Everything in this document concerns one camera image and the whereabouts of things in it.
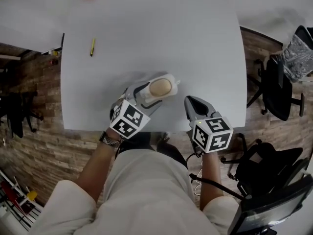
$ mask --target transparent bag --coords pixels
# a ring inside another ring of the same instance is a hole
[[[297,82],[313,71],[313,50],[297,35],[292,37],[285,50],[271,55],[271,58],[277,63],[283,62],[284,73],[291,82]]]

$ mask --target wristwatch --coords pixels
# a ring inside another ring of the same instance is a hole
[[[101,141],[102,143],[105,143],[109,146],[112,146],[114,148],[117,148],[120,144],[121,144],[121,141],[119,140],[114,140],[114,139],[111,139],[107,133],[104,131],[102,132],[102,135],[99,139],[99,141]]]

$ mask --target pencil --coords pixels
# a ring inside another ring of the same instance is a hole
[[[96,39],[95,38],[93,38],[92,39],[92,45],[91,45],[91,51],[90,51],[90,57],[92,57],[92,55],[93,55],[93,48],[94,48],[94,41],[95,41]]]

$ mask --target black cable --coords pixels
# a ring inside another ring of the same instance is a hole
[[[245,200],[244,197],[242,197],[241,195],[235,193],[234,191],[226,188],[225,186],[222,186],[221,184],[219,183],[216,183],[215,181],[213,180],[209,180],[209,179],[206,179],[206,178],[198,178],[195,174],[192,174],[190,173],[189,174],[189,177],[192,179],[192,180],[198,180],[200,182],[204,182],[204,183],[207,183],[207,184],[210,184],[210,185],[213,185],[215,187],[217,187],[218,189],[221,189],[227,193],[229,193],[230,195],[233,195],[234,197],[240,199],[240,200]]]
[[[188,158],[186,158],[186,162],[188,162],[188,160],[189,160],[192,156],[194,156],[195,154],[196,154],[196,153],[194,152],[193,154],[189,155]]]

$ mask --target red object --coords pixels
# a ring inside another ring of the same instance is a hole
[[[57,65],[58,64],[58,60],[57,59],[52,59],[52,60],[49,61],[49,63],[51,65]]]
[[[22,206],[18,204],[17,202],[18,195],[15,193],[13,189],[11,189],[11,186],[6,181],[1,182],[1,187],[5,192],[6,196],[8,197],[8,200],[10,200],[16,206],[16,208],[19,209],[22,213],[28,214],[32,210],[26,204],[23,204]]]

